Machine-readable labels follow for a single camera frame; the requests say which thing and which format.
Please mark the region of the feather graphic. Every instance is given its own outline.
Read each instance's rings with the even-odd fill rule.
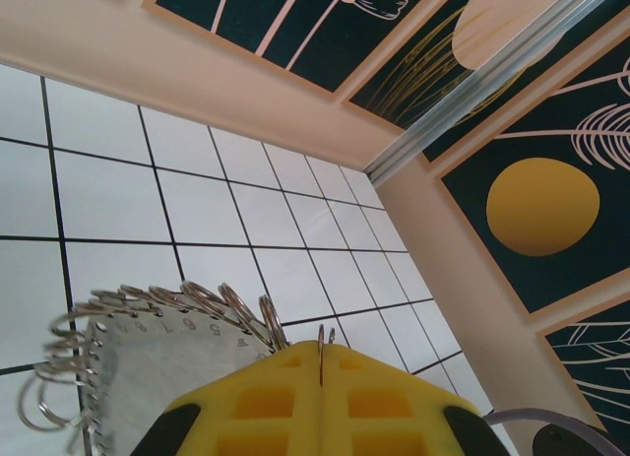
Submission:
[[[630,97],[630,57],[623,65],[623,71],[621,76],[617,78],[617,85],[623,92]]]
[[[610,104],[584,118],[571,144],[588,165],[593,159],[604,167],[630,170],[630,103]]]
[[[597,131],[618,131],[619,126],[627,125],[628,117],[624,121],[627,111],[617,109],[619,107],[623,108],[603,107],[581,123],[586,125],[581,133],[576,131],[576,136],[593,138],[580,140],[583,154],[589,156],[589,160],[595,158],[589,151],[592,149],[601,157],[606,155],[605,160],[616,165],[600,144],[608,141],[598,137],[615,134],[585,131],[590,126]],[[552,332],[547,335],[547,342],[606,430],[615,435],[630,434],[630,300],[587,320]]]
[[[409,0],[356,0],[354,6],[377,18],[395,20]]]

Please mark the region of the black grout line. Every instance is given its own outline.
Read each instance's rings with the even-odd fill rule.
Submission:
[[[179,271],[179,277],[182,282],[184,282],[184,269],[181,266],[181,259],[179,258],[179,251],[177,251],[177,246],[175,245],[175,235],[173,234],[173,226],[170,223],[170,218],[168,217],[168,209],[166,208],[166,200],[164,199],[164,192],[161,189],[161,183],[159,182],[158,170],[156,169],[156,161],[154,159],[154,153],[151,150],[151,142],[149,141],[149,133],[147,133],[147,126],[145,125],[145,118],[142,115],[142,109],[138,108],[138,116],[140,116],[140,124],[142,124],[142,131],[145,135],[145,141],[147,142],[147,150],[149,151],[149,159],[151,159],[151,166],[153,167],[154,176],[156,178],[157,192],[159,193],[159,200],[161,201],[161,207],[164,211],[164,217],[166,219],[166,227],[168,228],[168,235],[170,236],[170,241],[173,248],[173,253],[175,254],[175,262],[177,263],[177,270]]]
[[[59,182],[57,179],[57,164],[55,162],[55,154],[52,144],[52,127],[50,125],[50,112],[48,110],[48,95],[46,92],[46,83],[43,77],[40,77],[41,96],[43,100],[43,114],[46,124],[46,136],[48,139],[48,155],[50,159],[50,175],[52,178],[52,195],[55,203],[55,215],[57,218],[57,235],[59,237],[59,250],[61,254],[61,268],[63,271],[63,283],[66,292],[66,308],[70,311],[73,307],[72,289],[70,287],[70,269],[68,267],[68,254],[65,243],[65,232],[63,229],[63,217],[61,213],[61,196],[59,193]],[[76,330],[75,323],[70,322],[70,329]]]
[[[14,144],[22,144],[23,146],[31,146],[32,148],[49,149],[48,144],[34,143],[31,141],[21,141],[19,139],[5,138],[4,136],[0,136],[0,141],[6,141],[7,143],[14,143]]]
[[[52,140],[52,125],[50,123],[50,109],[48,107],[48,92],[46,90],[46,81],[43,77],[39,78],[41,82],[41,99],[43,102],[43,115],[46,124],[46,138],[48,140],[48,155],[50,158],[50,175],[52,177],[52,194],[55,203],[55,214],[57,217],[57,234],[59,236],[59,252],[61,254],[61,269],[63,273],[63,284],[66,293],[66,308],[72,310],[74,302],[72,299],[72,287],[70,285],[70,268],[68,266],[68,251],[66,249],[65,232],[63,228],[63,215],[61,211],[61,195],[59,193],[59,181],[57,178],[57,164],[55,161],[54,144]],[[76,331],[77,324],[74,320],[70,320],[68,325],[72,331]],[[73,355],[77,356],[78,350],[73,350]],[[80,412],[84,409],[83,396],[81,388],[77,387],[77,399],[79,401]],[[92,456],[92,444],[88,431],[83,430],[83,445],[87,456]]]
[[[3,137],[0,137],[0,141],[5,141],[5,142],[8,142],[8,143],[14,143],[14,144],[21,144],[21,145],[24,145],[24,146],[31,146],[31,147],[34,147],[34,148],[48,149],[48,147],[45,146],[45,145],[41,145],[41,144],[38,144],[38,143],[32,143],[32,142],[29,142],[29,141],[20,141],[20,140],[17,140],[17,139],[3,138]],[[129,160],[126,160],[126,159],[112,158],[112,157],[103,156],[103,155],[100,155],[100,154],[92,154],[92,153],[87,153],[87,152],[83,152],[83,151],[76,151],[74,149],[53,147],[52,150],[54,152],[74,154],[76,156],[84,156],[84,157],[87,157],[87,158],[99,159],[99,160],[102,160],[102,161],[111,161],[111,162],[114,162],[114,163],[126,163],[128,165],[135,165],[137,167],[156,168],[157,170],[165,170],[165,171],[168,171],[168,172],[180,173],[182,175],[192,175],[192,176],[195,176],[195,177],[208,178],[210,180],[220,180],[220,181],[227,182],[227,183],[234,183],[234,184],[237,184],[237,185],[245,185],[247,187],[257,187],[257,188],[263,188],[263,189],[266,189],[266,190],[274,190],[276,192],[286,192],[286,193],[291,193],[293,195],[300,195],[302,197],[319,198],[320,200],[331,200],[331,201],[334,201],[334,202],[344,203],[344,204],[347,204],[347,205],[354,205],[354,206],[360,206],[360,207],[363,207],[363,208],[370,208],[372,210],[384,211],[383,208],[372,207],[370,205],[361,205],[361,204],[358,203],[358,201],[356,203],[353,203],[353,202],[348,202],[346,200],[335,200],[335,199],[332,199],[332,198],[327,198],[327,197],[324,196],[323,192],[322,192],[321,196],[319,196],[319,195],[311,195],[309,193],[294,192],[294,191],[291,191],[291,190],[285,190],[285,189],[282,188],[282,186],[277,188],[277,187],[270,187],[270,186],[267,186],[267,185],[257,185],[255,183],[243,182],[243,181],[240,181],[240,180],[229,180],[226,177],[223,178],[223,177],[217,177],[217,176],[213,176],[213,175],[206,175],[204,173],[189,172],[189,171],[180,170],[180,169],[177,169],[177,168],[162,167],[162,166],[158,166],[158,165],[151,165],[149,163],[140,163],[138,161],[129,161]]]
[[[263,144],[263,151],[265,151],[265,156],[267,156],[267,160],[269,161],[270,166],[272,167],[272,172],[274,173],[274,177],[276,178],[276,182],[278,183],[278,185],[280,185],[280,178],[278,177],[278,174],[276,173],[276,168],[274,167],[274,164],[272,163],[271,158],[269,157],[269,153],[267,152],[267,148],[265,148],[265,145]],[[306,239],[304,238],[304,234],[302,234],[302,230],[299,227],[299,223],[297,222],[297,218],[295,217],[295,214],[293,213],[293,209],[291,208],[290,203],[288,203],[288,199],[286,198],[286,193],[283,191],[283,197],[284,197],[284,201],[286,202],[286,207],[288,208],[288,211],[291,214],[291,217],[293,218],[293,222],[295,223],[295,227],[297,228],[297,232],[299,233],[299,237],[302,239],[302,243],[304,243],[304,247],[307,247],[306,245]],[[328,290],[326,289],[326,285],[324,284],[324,281],[322,280],[322,276],[319,273],[319,270],[317,269],[317,265],[315,264],[315,260],[313,259],[313,255],[311,254],[310,250],[306,250],[306,253],[308,254],[308,258],[311,261],[311,265],[313,266],[313,270],[315,271],[315,275],[317,276],[317,280],[319,281],[320,285],[322,286],[322,291],[324,291],[324,295],[326,296],[326,299],[328,300],[329,305],[331,305],[331,309],[333,310],[333,313],[337,316],[337,310],[335,310],[335,306],[333,305],[333,301],[331,300],[331,297],[328,293]],[[349,343],[349,341],[347,340],[347,336],[346,336],[346,331],[344,330],[344,327],[342,326],[342,323],[337,320],[339,323],[339,327],[342,330],[342,334],[344,335],[344,338],[346,339],[346,342]]]
[[[308,161],[308,158],[306,156],[304,156],[304,160],[306,161],[306,165],[308,165],[308,169],[311,171],[311,175],[313,175],[313,178],[315,179],[315,183],[317,184],[317,188],[319,188],[319,191],[322,192],[322,197],[325,197],[324,190],[322,189],[322,186],[320,185],[319,180],[317,179],[317,175],[315,175],[315,170],[313,170],[313,166]]]
[[[134,165],[136,167],[152,168],[152,165],[150,165],[148,163],[139,163],[137,161],[128,161],[126,159],[111,158],[110,156],[103,156],[101,154],[83,153],[81,151],[75,151],[74,149],[54,148],[54,151],[58,152],[58,153],[74,154],[76,156],[83,156],[85,158],[99,159],[101,161],[111,161],[113,163],[126,163],[127,165]]]
[[[459,350],[456,353],[452,353],[451,355],[446,356],[445,358],[441,358],[439,360],[437,360],[436,362],[432,362],[430,365],[426,365],[425,367],[421,367],[418,370],[415,370],[414,372],[412,372],[413,375],[418,375],[421,372],[424,372],[427,369],[430,369],[431,367],[435,367],[436,365],[441,365],[442,368],[444,369],[444,362],[449,360],[450,358],[454,358],[455,356],[459,356],[460,354],[462,354],[463,351]],[[449,373],[446,371],[446,369],[444,369],[444,373],[446,374],[447,377],[449,377]],[[451,378],[449,377],[449,382],[451,382],[451,385],[453,385],[453,381],[451,380]]]
[[[217,159],[219,160],[220,169],[223,172],[225,178],[227,178],[227,171],[225,170],[225,165],[223,165],[223,159],[221,158],[221,154],[219,153],[219,147],[217,146],[217,142],[215,141],[215,135],[213,134],[213,130],[210,126],[207,126],[208,132],[210,133],[210,140],[213,143],[213,147],[215,148],[215,152],[217,153]],[[227,183],[227,189],[229,190],[229,195],[232,197],[232,203],[234,204],[234,208],[236,209],[236,215],[238,215],[238,219],[240,220],[240,225],[243,228],[243,232],[245,233],[245,239],[247,240],[247,247],[251,250],[252,257],[254,259],[254,264],[256,264],[256,270],[258,271],[258,275],[260,277],[261,282],[263,283],[263,288],[265,289],[265,294],[267,296],[271,296],[269,293],[269,287],[267,287],[267,282],[265,281],[265,277],[263,276],[263,271],[260,268],[260,263],[258,262],[258,258],[256,257],[256,253],[252,247],[252,241],[249,237],[249,232],[245,227],[245,221],[243,220],[243,215],[240,213],[240,208],[238,207],[238,203],[236,202],[236,196],[234,195],[234,190],[232,189],[232,185],[230,182]]]
[[[26,372],[33,370],[34,364],[14,365],[13,367],[5,367],[0,369],[0,375],[16,374],[18,372]]]
[[[40,241],[40,242],[59,242],[58,237],[44,237],[44,236],[11,236],[0,235],[0,241]]]
[[[318,320],[328,320],[331,318],[343,318],[345,316],[359,315],[361,313],[367,313],[370,311],[387,310],[389,308],[399,308],[401,306],[409,306],[410,304],[423,303],[425,301],[433,301],[433,298],[427,298],[425,300],[416,300],[413,303],[408,303],[407,301],[404,301],[402,303],[393,303],[391,305],[375,306],[373,308],[361,308],[359,310],[343,311],[341,313],[334,313],[332,315],[316,316],[314,318],[302,318],[301,320],[286,321],[285,323],[283,323],[283,326],[302,325],[304,323],[311,323],[313,321],[318,321]]]
[[[45,241],[57,242],[57,237],[45,236],[11,236],[0,235],[0,240],[7,241]],[[407,254],[405,251],[383,251],[381,249],[345,249],[341,247],[303,247],[303,246],[270,246],[266,244],[231,244],[221,242],[172,242],[157,240],[141,240],[141,239],[102,239],[97,237],[66,237],[65,242],[80,242],[94,244],[136,244],[136,245],[153,245],[153,246],[193,246],[193,247],[229,247],[229,248],[254,248],[254,249],[289,249],[296,251],[341,251],[341,252],[385,252],[388,254]]]
[[[180,170],[178,168],[160,167],[156,165],[156,169],[163,170],[165,172],[173,172],[173,173],[181,173],[182,175],[190,175],[191,177],[201,177],[201,178],[207,178],[209,180],[219,180],[221,182],[226,182],[224,177],[217,177],[215,175],[206,175],[204,173],[199,173],[199,172],[187,172],[186,170]]]

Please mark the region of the wooden frame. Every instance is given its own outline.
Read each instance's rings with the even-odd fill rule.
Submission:
[[[591,308],[582,311],[580,313],[577,313],[575,315],[572,315],[568,318],[565,318],[564,320],[561,320],[551,326],[548,326],[546,328],[543,328],[540,331],[537,331],[535,334],[538,337],[538,340],[540,341],[540,345],[544,348],[545,353],[548,355],[549,359],[553,361],[553,365],[555,368],[557,368],[558,372],[562,375],[562,378],[565,380],[567,386],[569,388],[572,389],[572,392],[574,393],[574,395],[576,396],[578,402],[580,402],[580,406],[584,408],[584,410],[591,416],[591,419],[593,420],[594,423],[597,423],[597,427],[599,427],[600,429],[604,429],[603,423],[601,422],[600,418],[598,417],[598,415],[595,413],[595,411],[593,410],[593,408],[591,407],[591,405],[589,405],[589,402],[587,401],[586,397],[582,394],[582,392],[580,391],[579,387],[576,385],[576,383],[573,381],[573,377],[571,377],[571,374],[569,374],[569,371],[566,369],[566,367],[562,364],[562,362],[560,361],[560,359],[558,358],[558,356],[556,355],[556,353],[554,352],[553,348],[551,347],[551,345],[549,345],[549,343],[546,340],[547,335],[550,335],[551,333],[554,333],[558,330],[561,330],[562,328],[566,327],[567,325],[572,325],[575,324],[585,318],[589,318],[593,315],[596,315],[602,311],[608,310],[610,308],[612,308],[613,306],[617,306],[621,303],[624,303],[625,301],[630,300],[630,293],[624,293],[616,298],[613,298],[611,300],[605,301],[603,303],[599,303],[595,306],[592,306]]]
[[[508,128],[516,120],[520,119],[522,116],[534,109],[538,104],[545,101],[550,94],[564,86],[568,81],[586,69],[594,61],[605,55],[609,50],[627,37],[630,37],[630,8],[617,15],[617,17],[611,20],[607,25],[602,27],[585,42],[567,54],[560,62],[554,65],[553,68],[538,78],[518,96],[510,100],[510,102],[503,108],[494,113],[494,115],[488,119],[487,123],[482,123],[477,126],[477,128],[471,132],[471,138],[478,137],[478,133],[484,133],[484,131],[487,130],[488,125],[492,128],[492,134],[489,136],[484,135],[484,137],[474,145],[473,149],[470,149],[447,166],[442,165],[442,168],[437,168],[435,173],[432,175],[438,189],[441,190],[441,193],[445,197],[447,203],[452,207],[455,215],[458,216],[460,223],[464,225],[468,235],[473,238],[472,241],[479,247],[483,260],[490,265],[493,275],[498,278],[499,282],[506,289],[510,299],[516,304],[517,308],[526,315],[529,321],[538,320],[549,313],[553,313],[560,307],[582,300],[584,296],[602,291],[609,287],[612,283],[630,278],[630,268],[626,268],[577,292],[560,298],[544,308],[534,312],[529,312],[442,179],[445,175],[453,171],[492,141],[495,136],[503,132],[503,130]],[[576,59],[579,59],[579,63],[573,64],[572,62]],[[457,147],[461,148],[461,144],[464,143],[460,141]],[[452,154],[452,150],[454,150],[455,147],[456,146],[450,148],[443,156],[446,156],[449,152]],[[423,160],[422,163],[425,168],[431,169],[433,167],[433,163],[428,164],[428,160],[425,156],[419,156],[419,158],[421,161]]]

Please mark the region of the yellow sun graphic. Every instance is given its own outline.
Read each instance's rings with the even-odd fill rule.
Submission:
[[[508,166],[488,193],[486,215],[495,237],[526,256],[546,256],[578,242],[599,212],[599,192],[581,170],[552,159]]]

